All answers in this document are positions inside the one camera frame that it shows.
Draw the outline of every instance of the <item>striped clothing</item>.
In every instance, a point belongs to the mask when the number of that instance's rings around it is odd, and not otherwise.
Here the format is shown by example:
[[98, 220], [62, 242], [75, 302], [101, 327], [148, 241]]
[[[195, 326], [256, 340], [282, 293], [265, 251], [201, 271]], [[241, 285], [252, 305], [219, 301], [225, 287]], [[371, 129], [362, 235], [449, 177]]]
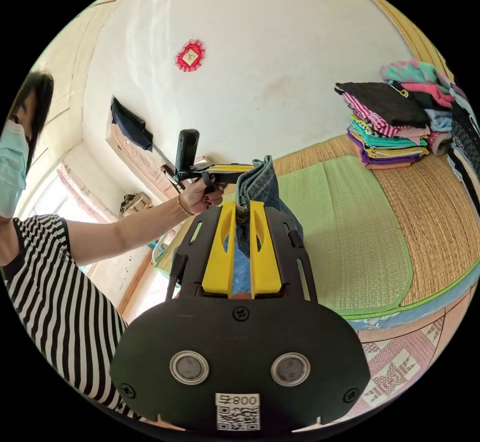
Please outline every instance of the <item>striped clothing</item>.
[[50, 365], [79, 392], [129, 417], [109, 375], [127, 325], [70, 256], [67, 223], [57, 215], [14, 219], [20, 253], [3, 267], [23, 326]]
[[386, 137], [395, 137], [398, 132], [400, 132], [402, 129], [407, 128], [406, 125], [402, 125], [400, 127], [391, 126], [382, 117], [380, 117], [375, 112], [372, 112], [369, 108], [365, 107], [365, 105], [358, 101], [353, 95], [350, 95], [347, 92], [344, 92], [342, 94], [342, 97], [346, 104], [352, 110], [354, 110], [361, 119], [366, 122], [370, 122], [379, 134], [383, 134]]

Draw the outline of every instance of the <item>gold bracelet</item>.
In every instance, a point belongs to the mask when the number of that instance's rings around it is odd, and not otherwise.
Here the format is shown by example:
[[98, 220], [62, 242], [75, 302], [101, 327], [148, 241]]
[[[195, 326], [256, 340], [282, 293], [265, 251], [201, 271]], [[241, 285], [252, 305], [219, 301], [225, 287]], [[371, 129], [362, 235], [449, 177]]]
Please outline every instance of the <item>gold bracelet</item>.
[[187, 214], [189, 217], [191, 217], [193, 214], [190, 213], [188, 210], [185, 210], [185, 209], [184, 209], [184, 206], [183, 206], [182, 203], [180, 202], [180, 196], [181, 196], [181, 195], [182, 195], [181, 193], [178, 194], [178, 196], [177, 196], [177, 198], [176, 198], [176, 203], [180, 206], [180, 208], [183, 210], [183, 212], [184, 212], [185, 214]]

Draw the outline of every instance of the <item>red paper decoration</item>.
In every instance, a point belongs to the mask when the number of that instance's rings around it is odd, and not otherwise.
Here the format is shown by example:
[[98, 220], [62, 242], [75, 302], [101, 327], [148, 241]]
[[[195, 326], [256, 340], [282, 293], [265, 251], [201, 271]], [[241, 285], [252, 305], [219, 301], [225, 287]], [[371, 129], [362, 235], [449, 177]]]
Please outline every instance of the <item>red paper decoration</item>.
[[175, 65], [183, 72], [196, 71], [205, 58], [205, 49], [199, 40], [190, 40], [175, 57]]

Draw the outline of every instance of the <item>qr code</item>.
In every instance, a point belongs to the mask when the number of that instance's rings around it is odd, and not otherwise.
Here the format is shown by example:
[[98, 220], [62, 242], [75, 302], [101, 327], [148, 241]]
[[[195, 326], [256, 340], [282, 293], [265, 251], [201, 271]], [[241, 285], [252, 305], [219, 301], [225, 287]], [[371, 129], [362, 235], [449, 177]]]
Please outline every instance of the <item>qr code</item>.
[[219, 407], [216, 408], [216, 426], [221, 431], [260, 430], [260, 407]]

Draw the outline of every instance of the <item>green mat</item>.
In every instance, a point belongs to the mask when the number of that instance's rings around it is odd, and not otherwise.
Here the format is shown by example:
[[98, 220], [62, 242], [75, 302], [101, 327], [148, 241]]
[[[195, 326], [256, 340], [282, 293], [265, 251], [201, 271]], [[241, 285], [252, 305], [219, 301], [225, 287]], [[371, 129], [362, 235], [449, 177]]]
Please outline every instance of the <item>green mat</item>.
[[398, 307], [412, 283], [412, 264], [371, 171], [346, 155], [282, 175], [278, 184], [303, 226], [318, 302], [344, 317]]

